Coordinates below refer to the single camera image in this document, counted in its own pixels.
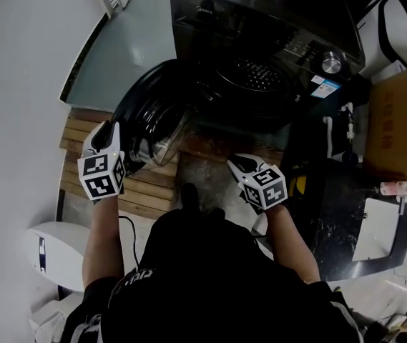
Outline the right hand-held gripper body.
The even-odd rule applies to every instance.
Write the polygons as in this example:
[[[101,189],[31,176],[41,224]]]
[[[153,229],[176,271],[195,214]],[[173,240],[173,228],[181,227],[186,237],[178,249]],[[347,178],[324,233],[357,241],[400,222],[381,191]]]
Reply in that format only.
[[[288,198],[285,177],[276,165],[267,165],[244,179],[240,185],[246,201],[262,210],[270,209]]]

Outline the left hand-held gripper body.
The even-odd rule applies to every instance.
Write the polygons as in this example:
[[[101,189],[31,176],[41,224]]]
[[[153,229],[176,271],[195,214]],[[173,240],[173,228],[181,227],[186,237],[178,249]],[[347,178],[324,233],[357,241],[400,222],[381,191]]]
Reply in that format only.
[[[91,201],[123,193],[124,152],[116,151],[78,159],[79,181]]]

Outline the person's right forearm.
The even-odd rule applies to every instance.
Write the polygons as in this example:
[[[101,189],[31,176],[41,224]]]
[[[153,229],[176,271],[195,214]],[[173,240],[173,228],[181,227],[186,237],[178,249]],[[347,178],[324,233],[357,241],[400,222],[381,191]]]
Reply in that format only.
[[[320,281],[318,264],[286,207],[278,204],[265,212],[274,260],[294,270],[307,284]]]

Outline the yellow round object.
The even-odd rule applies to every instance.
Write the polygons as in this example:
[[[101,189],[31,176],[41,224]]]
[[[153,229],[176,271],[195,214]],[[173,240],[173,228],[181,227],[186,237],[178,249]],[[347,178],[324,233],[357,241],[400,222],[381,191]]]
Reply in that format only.
[[[302,197],[305,193],[306,180],[306,175],[293,177],[290,181],[288,195],[290,197]]]

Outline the wooden slat platform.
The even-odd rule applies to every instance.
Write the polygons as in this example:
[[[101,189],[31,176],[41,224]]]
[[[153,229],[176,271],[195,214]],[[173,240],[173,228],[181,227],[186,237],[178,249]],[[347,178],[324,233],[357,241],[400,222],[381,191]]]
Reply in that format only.
[[[111,118],[105,111],[73,108],[64,127],[60,148],[67,151],[60,189],[86,198],[78,176],[77,160],[82,153],[83,141],[99,123]],[[119,196],[119,208],[149,219],[157,219],[168,212],[174,196],[175,176],[180,156],[160,168],[150,165],[124,180],[124,193]]]

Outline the person's left black shoe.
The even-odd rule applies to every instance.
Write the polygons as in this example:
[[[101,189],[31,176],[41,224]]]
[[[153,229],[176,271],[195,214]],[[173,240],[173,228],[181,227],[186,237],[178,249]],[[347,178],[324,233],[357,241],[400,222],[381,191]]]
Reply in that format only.
[[[180,192],[180,198],[182,203],[182,208],[187,211],[199,212],[199,196],[197,188],[192,183],[186,183],[182,186]]]

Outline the black marble counter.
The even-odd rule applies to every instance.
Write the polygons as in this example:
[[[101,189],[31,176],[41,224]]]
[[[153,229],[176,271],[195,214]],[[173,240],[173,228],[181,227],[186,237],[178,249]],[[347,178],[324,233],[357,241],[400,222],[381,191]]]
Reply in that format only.
[[[407,204],[378,190],[381,181],[362,169],[332,159],[286,170],[288,192],[293,177],[306,175],[302,197],[288,198],[290,213],[318,262],[326,282],[354,279],[402,265],[407,252]],[[399,204],[399,219],[391,254],[353,262],[367,198]]]

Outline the white oval appliance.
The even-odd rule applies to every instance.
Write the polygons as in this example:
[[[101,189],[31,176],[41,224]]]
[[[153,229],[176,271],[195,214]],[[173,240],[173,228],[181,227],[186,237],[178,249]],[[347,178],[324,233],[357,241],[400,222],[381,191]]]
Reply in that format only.
[[[68,222],[45,222],[25,231],[23,248],[35,271],[49,281],[83,292],[82,264],[89,229]]]

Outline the white water valve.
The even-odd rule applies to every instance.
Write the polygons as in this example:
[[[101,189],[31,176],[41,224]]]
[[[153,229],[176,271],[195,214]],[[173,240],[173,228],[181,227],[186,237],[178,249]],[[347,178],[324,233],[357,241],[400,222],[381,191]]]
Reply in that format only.
[[[346,104],[344,104],[341,108],[340,111],[344,114],[346,114],[348,118],[348,130],[346,133],[346,137],[349,142],[352,142],[354,139],[354,125],[353,125],[353,103],[350,101]]]

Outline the blue white appliance label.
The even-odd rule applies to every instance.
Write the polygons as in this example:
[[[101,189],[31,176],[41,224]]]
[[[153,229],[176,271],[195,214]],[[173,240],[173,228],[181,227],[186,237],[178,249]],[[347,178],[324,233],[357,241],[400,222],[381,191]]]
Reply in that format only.
[[[324,79],[321,76],[315,75],[311,81],[318,85],[318,87],[310,94],[311,96],[319,99],[325,99],[330,96],[333,92],[341,88],[340,84],[337,84],[328,79]]]

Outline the person's black clothing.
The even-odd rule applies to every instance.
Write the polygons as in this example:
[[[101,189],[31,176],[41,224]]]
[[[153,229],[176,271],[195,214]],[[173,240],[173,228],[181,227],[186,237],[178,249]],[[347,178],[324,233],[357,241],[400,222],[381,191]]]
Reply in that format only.
[[[92,282],[60,343],[362,343],[342,297],[265,256],[250,232],[176,209],[139,269]]]

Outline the white rectangular board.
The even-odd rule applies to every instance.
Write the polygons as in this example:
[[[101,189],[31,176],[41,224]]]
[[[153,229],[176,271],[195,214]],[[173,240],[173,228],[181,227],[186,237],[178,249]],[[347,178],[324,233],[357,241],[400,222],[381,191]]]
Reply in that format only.
[[[391,254],[399,219],[399,204],[367,198],[352,261],[381,259]]]

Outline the small bottles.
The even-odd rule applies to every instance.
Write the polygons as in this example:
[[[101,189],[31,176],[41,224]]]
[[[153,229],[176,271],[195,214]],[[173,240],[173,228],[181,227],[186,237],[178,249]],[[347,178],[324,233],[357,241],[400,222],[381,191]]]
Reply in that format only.
[[[381,182],[381,194],[384,196],[407,195],[407,182]]]

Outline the brown cardboard box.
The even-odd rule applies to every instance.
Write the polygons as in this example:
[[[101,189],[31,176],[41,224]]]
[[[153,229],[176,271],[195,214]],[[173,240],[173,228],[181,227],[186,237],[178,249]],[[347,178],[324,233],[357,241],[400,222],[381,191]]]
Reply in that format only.
[[[407,181],[407,70],[371,88],[363,168],[378,177]]]

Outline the white box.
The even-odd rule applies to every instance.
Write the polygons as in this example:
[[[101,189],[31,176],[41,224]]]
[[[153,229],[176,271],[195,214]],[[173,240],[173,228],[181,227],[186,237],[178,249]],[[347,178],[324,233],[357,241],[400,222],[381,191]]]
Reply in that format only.
[[[82,295],[70,294],[63,300],[52,300],[29,318],[35,343],[59,343],[68,316],[82,303]]]

